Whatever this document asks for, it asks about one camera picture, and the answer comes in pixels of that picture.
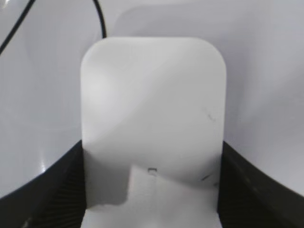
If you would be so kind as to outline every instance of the scratch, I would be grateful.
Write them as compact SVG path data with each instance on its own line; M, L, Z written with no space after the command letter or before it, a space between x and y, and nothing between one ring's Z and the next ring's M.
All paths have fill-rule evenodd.
M206 114L206 116L208 117L208 119L210 119L212 122L216 122L216 118L214 118L211 113L207 110L207 108L203 107L202 111Z

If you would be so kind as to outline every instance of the white plastic panel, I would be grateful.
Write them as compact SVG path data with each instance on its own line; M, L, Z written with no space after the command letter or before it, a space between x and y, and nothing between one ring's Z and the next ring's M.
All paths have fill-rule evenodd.
M212 183L189 186L132 167L128 200L87 209L81 228L222 228Z
M100 37L91 0L36 1L0 56L0 197L81 139L80 63Z
M226 68L197 38L107 38L81 67L83 228L220 228Z
M85 55L81 89L83 148L92 159L118 169L153 167L187 182L216 169L226 69L209 43L107 38Z
M304 195L304 1L99 0L110 36L187 36L227 64L225 141Z

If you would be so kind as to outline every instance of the black wire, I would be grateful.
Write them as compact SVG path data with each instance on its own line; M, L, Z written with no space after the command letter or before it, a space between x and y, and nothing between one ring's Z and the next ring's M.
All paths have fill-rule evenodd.
M15 23L14 27L11 29L8 36L5 38L2 45L0 46L0 55L2 54L2 52L4 51L6 46L9 44L10 40L13 38L13 36L17 32L17 30L19 29L20 25L22 24L24 18L28 14L30 8L32 7L32 5L34 4L35 1L36 0L29 0L28 1L28 4L24 8L23 12L21 13L20 17L18 18L17 22Z
M24 8L23 12L21 13L20 17L18 18L18 20L16 21L14 27L11 29L11 31L9 32L9 34L7 35L7 37L5 38L5 40L3 41L3 43L0 46L0 55L2 54L2 52L4 51L4 49L6 48L6 46L9 44L9 42L11 41L11 39L13 38L13 36L15 35L15 33L17 32L17 30L19 29L20 25L22 24L24 18L27 16L29 10L31 9L31 7L33 6L34 2L36 0L29 0L26 7ZM99 16L99 21L100 21L100 25L101 25L101 31L102 31L102 38L106 38L107 34L106 34L106 28L105 28L105 19L103 16L103 13L101 11L101 7L99 5L98 0L93 0L98 16Z
M104 19L104 15L103 12L101 10L101 7L99 5L98 0L93 0L98 16L99 16L99 21L100 21L100 25L101 25L101 32L102 32L102 38L106 38L107 37L107 33L106 33L106 27L105 27L105 19Z

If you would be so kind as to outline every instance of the white background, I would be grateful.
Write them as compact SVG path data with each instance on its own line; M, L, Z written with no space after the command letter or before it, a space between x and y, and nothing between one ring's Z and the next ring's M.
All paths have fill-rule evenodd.
M304 1L100 2L110 36L200 37L219 49L228 70L225 140L304 195ZM91 1L41 0L0 56L0 197L80 138L80 59L99 35Z

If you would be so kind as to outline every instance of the white rounded rectangle panel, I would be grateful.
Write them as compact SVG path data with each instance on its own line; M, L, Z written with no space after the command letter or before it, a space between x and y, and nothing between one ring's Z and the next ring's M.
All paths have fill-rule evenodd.
M98 178L93 163L200 182L218 168L225 95L224 60L202 39L99 41L81 65L87 185Z

